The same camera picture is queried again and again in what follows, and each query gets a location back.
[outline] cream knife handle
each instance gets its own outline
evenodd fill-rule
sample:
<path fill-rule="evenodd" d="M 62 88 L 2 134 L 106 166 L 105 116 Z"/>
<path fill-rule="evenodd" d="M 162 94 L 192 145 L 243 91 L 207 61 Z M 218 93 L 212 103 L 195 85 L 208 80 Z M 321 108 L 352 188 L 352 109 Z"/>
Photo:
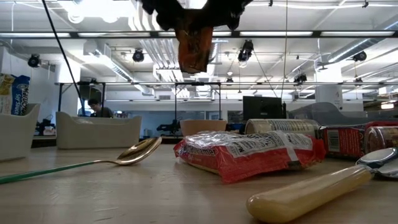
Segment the cream knife handle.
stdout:
<path fill-rule="evenodd" d="M 371 171 L 356 165 L 250 197 L 249 213 L 267 223 L 285 223 L 371 180 Z"/>

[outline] food package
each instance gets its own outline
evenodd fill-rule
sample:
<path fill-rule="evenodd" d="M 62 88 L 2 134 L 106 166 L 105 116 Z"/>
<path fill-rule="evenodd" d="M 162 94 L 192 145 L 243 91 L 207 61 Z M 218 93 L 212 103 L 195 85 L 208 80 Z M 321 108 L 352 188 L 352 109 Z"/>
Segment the food package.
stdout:
<path fill-rule="evenodd" d="M 323 139 L 329 156 L 359 159 L 366 153 L 365 132 L 375 126 L 398 126 L 398 122 L 374 121 L 358 125 L 322 126 L 319 129 L 319 136 Z"/>
<path fill-rule="evenodd" d="M 219 174 L 224 183 L 276 170 L 304 169 L 325 156 L 322 140 L 282 131 L 248 135 L 200 132 L 185 137 L 174 152 L 195 167 Z"/>
<path fill-rule="evenodd" d="M 24 115 L 29 95 L 30 77 L 0 73 L 0 113 Z"/>
<path fill-rule="evenodd" d="M 285 133 L 301 133 L 316 137 L 318 129 L 319 124 L 310 119 L 250 119 L 246 123 L 245 134 L 283 131 Z"/>
<path fill-rule="evenodd" d="M 196 33 L 189 32 L 189 25 L 197 16 L 199 10 L 186 9 L 182 28 L 175 29 L 175 36 L 180 45 L 178 47 L 178 62 L 181 72 L 207 72 L 213 28 L 204 27 Z"/>
<path fill-rule="evenodd" d="M 365 153 L 398 146 L 398 126 L 371 127 L 365 133 Z"/>

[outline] green spoon handle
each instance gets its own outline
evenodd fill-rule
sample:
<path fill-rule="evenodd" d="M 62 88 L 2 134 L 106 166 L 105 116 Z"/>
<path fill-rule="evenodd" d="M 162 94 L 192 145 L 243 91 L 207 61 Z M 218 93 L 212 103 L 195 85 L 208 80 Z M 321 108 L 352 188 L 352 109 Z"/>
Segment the green spoon handle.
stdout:
<path fill-rule="evenodd" d="M 93 164 L 96 164 L 96 163 L 98 163 L 98 161 L 84 162 L 84 163 L 81 163 L 81 164 L 74 164 L 74 165 L 57 167 L 57 168 L 47 169 L 47 170 L 31 171 L 31 172 L 26 172 L 26 173 L 22 173 L 22 174 L 7 175 L 7 176 L 4 176 L 4 177 L 0 177 L 0 184 L 15 182 L 15 181 L 18 181 L 18 180 L 26 179 L 26 178 L 29 178 L 29 177 L 35 177 L 35 176 L 43 175 L 43 174 L 51 174 L 53 172 L 59 172 L 59 171 L 67 170 L 67 169 L 73 169 L 73 168 L 76 168 L 76 167 L 93 165 Z"/>

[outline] pillar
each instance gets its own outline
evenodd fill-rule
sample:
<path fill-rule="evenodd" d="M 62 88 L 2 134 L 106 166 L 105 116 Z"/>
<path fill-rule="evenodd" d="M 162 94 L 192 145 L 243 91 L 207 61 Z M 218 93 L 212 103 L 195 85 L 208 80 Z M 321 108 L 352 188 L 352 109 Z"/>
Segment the pillar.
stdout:
<path fill-rule="evenodd" d="M 75 81 L 80 81 L 80 65 L 79 63 L 68 59 L 72 69 L 73 77 Z M 70 75 L 66 62 L 62 62 L 60 65 L 55 67 L 56 82 L 59 83 L 71 83 L 72 77 Z M 66 112 L 70 116 L 76 116 L 78 111 L 78 94 L 76 88 L 68 85 L 64 85 L 63 89 L 66 90 L 62 95 L 61 111 Z"/>
<path fill-rule="evenodd" d="M 340 64 L 325 66 L 326 70 L 315 69 L 314 78 L 316 82 L 342 82 Z M 321 85 L 315 87 L 315 101 L 329 102 L 339 110 L 343 109 L 342 85 Z"/>

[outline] gold spoon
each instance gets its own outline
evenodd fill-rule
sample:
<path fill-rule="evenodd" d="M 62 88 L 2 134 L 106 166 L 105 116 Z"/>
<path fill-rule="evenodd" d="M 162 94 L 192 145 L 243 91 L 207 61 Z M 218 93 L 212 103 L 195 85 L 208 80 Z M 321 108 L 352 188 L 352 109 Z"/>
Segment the gold spoon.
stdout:
<path fill-rule="evenodd" d="M 136 145 L 132 146 L 128 150 L 122 152 L 122 154 L 120 154 L 120 156 L 115 161 L 109 161 L 109 160 L 90 161 L 90 162 L 83 162 L 80 164 L 57 167 L 53 169 L 37 170 L 22 174 L 7 175 L 4 177 L 0 177 L 0 184 L 15 182 L 18 180 L 26 179 L 29 177 L 35 177 L 38 175 L 50 174 L 53 172 L 59 172 L 76 167 L 82 167 L 82 166 L 105 163 L 105 162 L 113 163 L 119 166 L 128 166 L 131 164 L 138 163 L 143 159 L 147 158 L 160 146 L 161 142 L 162 142 L 161 137 L 143 140 L 137 143 Z"/>

